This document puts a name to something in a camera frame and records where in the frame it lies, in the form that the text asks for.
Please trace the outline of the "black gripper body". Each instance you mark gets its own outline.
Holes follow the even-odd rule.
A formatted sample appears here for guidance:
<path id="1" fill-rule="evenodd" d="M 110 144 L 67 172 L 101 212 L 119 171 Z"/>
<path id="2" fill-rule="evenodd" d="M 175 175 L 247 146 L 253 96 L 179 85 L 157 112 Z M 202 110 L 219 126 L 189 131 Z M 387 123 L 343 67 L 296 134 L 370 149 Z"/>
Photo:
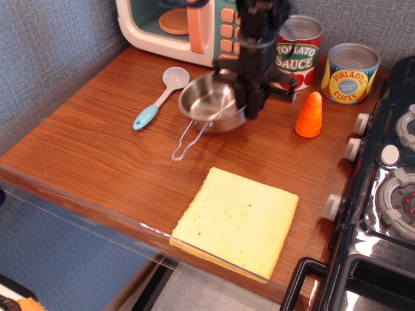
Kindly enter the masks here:
<path id="1" fill-rule="evenodd" d="M 241 43 L 238 58 L 218 58 L 213 64 L 217 80 L 230 84 L 242 83 L 247 90 L 266 89 L 269 96 L 275 94 L 283 100 L 294 102 L 298 84 L 276 66 L 276 42 L 262 44 Z"/>

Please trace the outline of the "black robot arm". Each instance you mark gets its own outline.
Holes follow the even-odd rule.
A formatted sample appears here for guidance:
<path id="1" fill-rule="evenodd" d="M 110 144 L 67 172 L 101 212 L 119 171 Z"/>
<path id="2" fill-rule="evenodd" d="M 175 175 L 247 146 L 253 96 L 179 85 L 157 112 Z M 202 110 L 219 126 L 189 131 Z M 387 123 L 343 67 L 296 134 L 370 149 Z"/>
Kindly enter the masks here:
<path id="1" fill-rule="evenodd" d="M 276 65 L 278 32 L 291 12 L 290 1 L 237 1 L 241 19 L 237 59 L 216 59 L 214 77 L 234 89 L 238 108 L 256 119 L 271 93 L 295 100 L 298 80 Z"/>

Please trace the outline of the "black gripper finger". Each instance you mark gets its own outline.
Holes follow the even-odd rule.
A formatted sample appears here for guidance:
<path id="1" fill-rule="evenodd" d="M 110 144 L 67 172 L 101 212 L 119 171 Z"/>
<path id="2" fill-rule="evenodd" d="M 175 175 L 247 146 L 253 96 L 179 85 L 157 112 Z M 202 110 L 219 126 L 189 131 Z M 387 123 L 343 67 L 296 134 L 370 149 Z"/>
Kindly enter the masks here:
<path id="1" fill-rule="evenodd" d="M 242 83 L 235 82 L 233 84 L 235 102 L 238 109 L 244 108 L 248 104 L 248 90 Z"/>
<path id="2" fill-rule="evenodd" d="M 263 109 L 269 94 L 266 89 L 249 90 L 245 95 L 244 114 L 247 119 L 254 120 Z"/>

